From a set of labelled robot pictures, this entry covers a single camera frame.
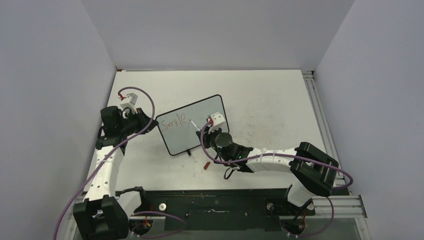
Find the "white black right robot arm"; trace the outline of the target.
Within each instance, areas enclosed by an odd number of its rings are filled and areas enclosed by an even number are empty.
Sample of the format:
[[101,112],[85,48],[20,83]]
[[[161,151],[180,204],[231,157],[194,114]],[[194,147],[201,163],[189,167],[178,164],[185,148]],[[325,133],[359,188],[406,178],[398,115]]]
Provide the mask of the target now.
[[211,159],[233,172],[293,174],[297,181],[290,185],[282,201],[283,209],[289,214],[306,207],[312,197],[329,197],[333,192],[339,163],[309,142],[285,150],[267,150],[237,144],[221,129],[212,133],[198,130],[196,135],[204,150],[215,151]]

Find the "white marker pen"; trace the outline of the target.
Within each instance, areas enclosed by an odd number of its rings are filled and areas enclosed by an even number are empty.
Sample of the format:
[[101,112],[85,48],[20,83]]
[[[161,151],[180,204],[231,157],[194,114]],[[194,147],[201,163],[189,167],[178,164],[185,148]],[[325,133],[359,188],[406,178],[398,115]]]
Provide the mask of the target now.
[[195,130],[196,131],[201,131],[200,129],[199,129],[199,127],[194,123],[194,121],[193,120],[189,120],[190,121],[190,123],[192,124],[192,126],[195,128]]

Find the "black framed whiteboard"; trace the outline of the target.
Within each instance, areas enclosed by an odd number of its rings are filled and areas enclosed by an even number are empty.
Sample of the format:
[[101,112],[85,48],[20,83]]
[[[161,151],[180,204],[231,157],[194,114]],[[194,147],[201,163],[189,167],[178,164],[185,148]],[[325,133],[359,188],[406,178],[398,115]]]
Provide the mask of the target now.
[[176,156],[198,147],[200,140],[196,132],[216,112],[226,116],[223,98],[219,94],[158,115],[155,120],[169,155]]

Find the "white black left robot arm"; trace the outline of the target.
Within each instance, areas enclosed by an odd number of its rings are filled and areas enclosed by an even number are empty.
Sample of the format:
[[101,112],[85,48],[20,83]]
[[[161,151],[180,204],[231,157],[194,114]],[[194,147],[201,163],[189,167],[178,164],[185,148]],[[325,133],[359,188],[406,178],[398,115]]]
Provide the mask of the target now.
[[120,165],[128,140],[151,132],[159,123],[141,108],[128,113],[117,106],[100,111],[103,125],[95,144],[96,167],[84,199],[73,207],[73,217],[84,240],[121,240],[128,236],[130,216],[144,215],[149,201],[142,187],[116,194]]

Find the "red marker cap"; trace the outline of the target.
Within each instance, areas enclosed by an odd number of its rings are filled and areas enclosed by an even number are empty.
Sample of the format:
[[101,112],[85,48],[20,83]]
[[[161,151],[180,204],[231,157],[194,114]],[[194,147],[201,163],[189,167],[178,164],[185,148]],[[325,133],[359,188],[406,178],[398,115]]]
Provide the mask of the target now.
[[208,169],[208,167],[210,166],[210,164],[211,164],[211,162],[210,161],[208,161],[204,166],[203,166],[203,169],[204,170],[207,170]]

